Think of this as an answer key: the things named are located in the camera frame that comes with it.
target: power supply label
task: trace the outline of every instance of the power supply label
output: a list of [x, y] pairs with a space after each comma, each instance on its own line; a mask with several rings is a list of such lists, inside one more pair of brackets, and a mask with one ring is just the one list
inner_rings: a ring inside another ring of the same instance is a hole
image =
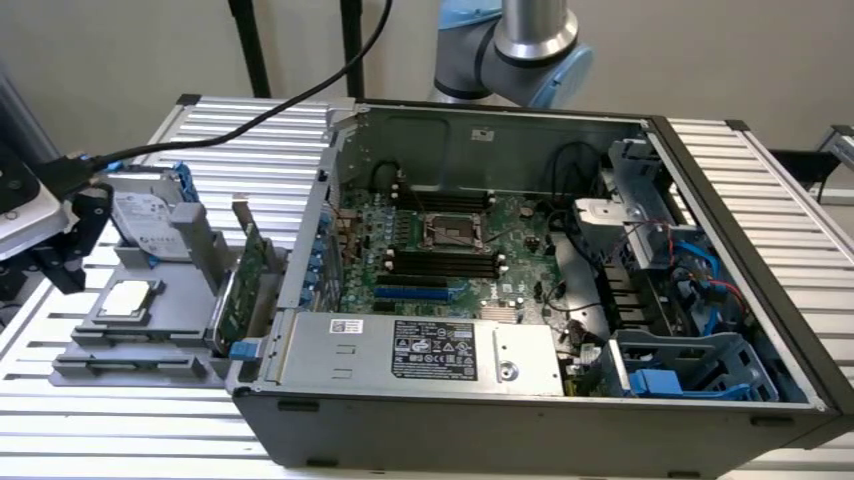
[[391, 373], [398, 378], [478, 380], [471, 323], [395, 321]]

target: green circuit board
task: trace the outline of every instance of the green circuit board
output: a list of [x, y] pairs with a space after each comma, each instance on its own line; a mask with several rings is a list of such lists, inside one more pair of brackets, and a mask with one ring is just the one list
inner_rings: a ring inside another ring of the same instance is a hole
[[[340, 311], [489, 318], [490, 314], [509, 314], [509, 310], [515, 308], [515, 321], [542, 324], [543, 304], [535, 300], [535, 285], [541, 282], [542, 289], [547, 292], [559, 281], [561, 274], [554, 255], [546, 254], [547, 219], [542, 212], [535, 211], [535, 206], [535, 200], [527, 200], [519, 195], [499, 194], [489, 211], [477, 214], [481, 221], [481, 240], [487, 242], [481, 248], [458, 246], [447, 241], [442, 246], [426, 246], [427, 215], [465, 218], [473, 214], [398, 210], [384, 198], [371, 195], [364, 190], [346, 192], [342, 211], [348, 215], [358, 212], [360, 217], [350, 226], [354, 230], [352, 236], [360, 243], [364, 243], [367, 238], [370, 245], [368, 248], [358, 249], [358, 255], [355, 252], [346, 255]], [[535, 238], [539, 246], [531, 248], [526, 245], [526, 238]], [[498, 279], [447, 277], [449, 288], [454, 292], [451, 301], [395, 300], [394, 312], [375, 312], [374, 302], [378, 299], [374, 297], [374, 288], [378, 276], [387, 273], [383, 269], [383, 255], [390, 246], [407, 251], [499, 252], [507, 257], [509, 270]], [[521, 306], [514, 305], [519, 299]]]

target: wall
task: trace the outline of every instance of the wall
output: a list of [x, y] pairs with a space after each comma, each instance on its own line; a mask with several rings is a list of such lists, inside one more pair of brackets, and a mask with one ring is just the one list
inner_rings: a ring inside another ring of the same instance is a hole
[[[366, 36], [383, 0], [364, 0]], [[274, 93], [343, 62], [338, 0], [256, 0]], [[423, 99], [438, 0], [397, 0], [367, 94]], [[850, 0], [575, 0], [597, 64], [571, 107], [741, 118], [777, 147], [854, 121]], [[0, 0], [0, 59], [63, 150], [147, 140], [182, 92], [248, 95], [226, 0]], [[326, 95], [346, 92], [339, 82]]]

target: black pole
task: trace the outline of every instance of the black pole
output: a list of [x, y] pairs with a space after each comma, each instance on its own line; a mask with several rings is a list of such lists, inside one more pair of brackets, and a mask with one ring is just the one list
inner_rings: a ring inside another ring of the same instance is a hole
[[264, 65], [262, 39], [258, 36], [252, 0], [228, 0], [228, 7], [231, 8], [231, 16], [235, 17], [235, 23], [238, 24], [238, 35], [240, 36], [246, 69], [250, 73], [252, 95], [256, 98], [270, 98], [270, 79], [267, 78], [267, 66]]
[[[362, 0], [340, 0], [342, 37], [344, 39], [344, 61], [348, 62], [362, 50]], [[347, 96], [364, 98], [364, 70], [359, 62], [347, 73]]]

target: motherboard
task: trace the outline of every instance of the motherboard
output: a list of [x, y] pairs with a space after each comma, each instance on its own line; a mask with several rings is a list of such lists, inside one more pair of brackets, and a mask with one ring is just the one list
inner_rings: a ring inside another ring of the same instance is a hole
[[561, 273], [541, 204], [511, 194], [347, 191], [340, 311], [551, 324], [543, 296]]

